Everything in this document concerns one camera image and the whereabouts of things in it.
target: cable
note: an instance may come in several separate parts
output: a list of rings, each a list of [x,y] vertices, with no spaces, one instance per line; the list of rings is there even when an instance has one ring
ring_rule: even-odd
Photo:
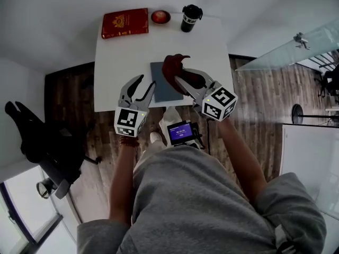
[[[211,155],[211,149],[210,149],[210,124],[209,122],[213,121],[213,119],[207,119],[207,147],[208,147],[208,154]]]
[[[319,126],[319,125],[324,125],[325,123],[329,123],[330,120],[331,120],[331,119],[329,119],[328,121],[326,121],[326,122],[324,122],[324,123],[318,124],[318,126]]]
[[[136,163],[138,162],[138,147],[136,147],[136,153],[135,153],[135,155],[136,155]]]

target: red bowl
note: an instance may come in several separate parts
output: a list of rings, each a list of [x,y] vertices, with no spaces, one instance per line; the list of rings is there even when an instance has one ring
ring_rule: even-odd
[[[167,11],[155,11],[150,18],[156,24],[165,24],[170,21],[171,15]]]

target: gray sweatshirt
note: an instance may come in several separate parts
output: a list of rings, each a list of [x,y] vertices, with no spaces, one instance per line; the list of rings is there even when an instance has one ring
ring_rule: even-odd
[[[267,185],[251,205],[214,157],[166,149],[134,173],[132,226],[95,220],[78,227],[78,253],[276,253],[282,226],[298,251],[321,253],[323,217],[295,174]]]

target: black travel mug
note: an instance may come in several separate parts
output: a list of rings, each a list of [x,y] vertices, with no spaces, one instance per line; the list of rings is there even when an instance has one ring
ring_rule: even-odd
[[[198,19],[201,20],[202,9],[194,5],[188,5],[182,9],[182,12],[184,13],[184,16],[182,18],[181,30],[190,32],[193,29],[195,22]]]

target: person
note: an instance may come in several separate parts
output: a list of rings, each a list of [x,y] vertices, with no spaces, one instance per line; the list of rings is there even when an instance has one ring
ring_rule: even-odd
[[[163,133],[178,120],[169,108]],[[133,169],[137,141],[122,138],[109,217],[78,227],[78,253],[321,253],[325,222],[297,176],[267,183],[231,120],[218,129],[242,190],[214,157],[155,132]]]

